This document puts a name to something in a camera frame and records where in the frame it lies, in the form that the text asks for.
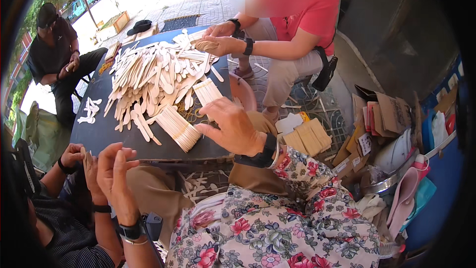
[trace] paper label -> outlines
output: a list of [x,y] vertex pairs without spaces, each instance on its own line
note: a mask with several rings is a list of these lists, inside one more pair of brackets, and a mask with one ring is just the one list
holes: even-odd
[[352,164],[354,165],[354,167],[357,167],[357,165],[360,164],[360,157],[354,158]]
[[337,167],[335,167],[335,170],[337,171],[337,173],[342,171],[347,166],[348,162],[349,162],[349,158],[346,158],[340,164],[338,164]]
[[370,132],[365,133],[360,136],[358,139],[360,148],[362,148],[363,156],[366,156],[370,152],[370,147],[372,146],[372,135]]

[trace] silver bracelet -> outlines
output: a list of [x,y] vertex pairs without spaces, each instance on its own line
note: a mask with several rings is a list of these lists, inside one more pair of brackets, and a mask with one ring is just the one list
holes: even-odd
[[276,156],[274,157],[273,163],[271,163],[271,165],[267,167],[267,169],[271,169],[272,167],[274,167],[277,163],[278,158],[279,158],[279,141],[276,140]]
[[122,236],[122,235],[120,235],[120,237],[121,237],[124,241],[126,241],[127,243],[130,243],[130,244],[132,244],[132,245],[143,245],[143,244],[146,244],[146,243],[149,241],[149,239],[146,239],[146,241],[144,241],[144,242],[136,243],[136,242],[134,242],[134,241],[130,241],[130,240],[126,239],[126,238],[125,238],[124,236]]

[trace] white bucket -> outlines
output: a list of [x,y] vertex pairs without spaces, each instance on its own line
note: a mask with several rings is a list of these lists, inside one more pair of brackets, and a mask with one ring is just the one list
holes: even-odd
[[387,174],[393,173],[403,163],[411,150],[411,129],[408,128],[395,141],[380,150],[375,157],[374,165]]

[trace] hand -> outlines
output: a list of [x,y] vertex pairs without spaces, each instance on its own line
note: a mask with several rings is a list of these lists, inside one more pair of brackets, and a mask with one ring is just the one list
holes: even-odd
[[246,42],[231,36],[206,36],[206,40],[217,43],[218,47],[209,49],[206,52],[215,56],[225,56],[232,53],[243,53],[246,49]]
[[226,21],[217,25],[208,27],[202,35],[202,39],[206,36],[230,36],[235,32],[235,24],[231,21]]
[[61,163],[63,164],[63,166],[72,168],[76,161],[80,161],[83,159],[83,155],[81,154],[82,146],[82,144],[70,143],[68,147],[66,147],[66,150],[61,156]]
[[98,158],[92,157],[92,166],[89,168],[84,168],[84,176],[86,177],[86,185],[88,186],[89,191],[93,199],[98,197],[104,197],[105,195],[102,192],[101,188],[97,182],[98,176]]
[[72,74],[73,71],[69,71],[69,72],[66,71],[66,67],[67,67],[68,65],[69,65],[69,64],[65,65],[65,66],[61,69],[61,71],[59,72],[59,77],[60,77],[59,79],[60,79],[60,80],[63,80],[64,78],[66,78],[67,76],[69,76],[70,74]]
[[97,182],[106,198],[116,211],[119,224],[133,226],[139,218],[139,208],[126,183],[126,172],[139,165],[138,160],[126,161],[133,158],[137,151],[122,147],[122,143],[107,146],[98,159]]
[[74,53],[71,54],[69,62],[74,62],[73,72],[75,72],[80,67],[80,54],[78,51],[74,51]]
[[203,123],[195,125],[195,128],[224,149],[249,157],[263,152],[266,134],[257,131],[245,110],[228,98],[218,98],[208,103],[199,113],[212,116],[220,129]]

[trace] black bag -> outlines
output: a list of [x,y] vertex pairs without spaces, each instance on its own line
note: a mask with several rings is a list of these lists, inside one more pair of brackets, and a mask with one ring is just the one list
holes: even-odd
[[332,59],[328,61],[326,52],[324,51],[323,47],[317,46],[316,48],[314,48],[314,50],[317,50],[319,52],[319,55],[321,56],[322,70],[316,80],[312,83],[312,86],[317,91],[324,91],[329,85],[330,79],[332,79],[332,77],[334,76],[334,71],[336,70],[338,58],[333,56]]

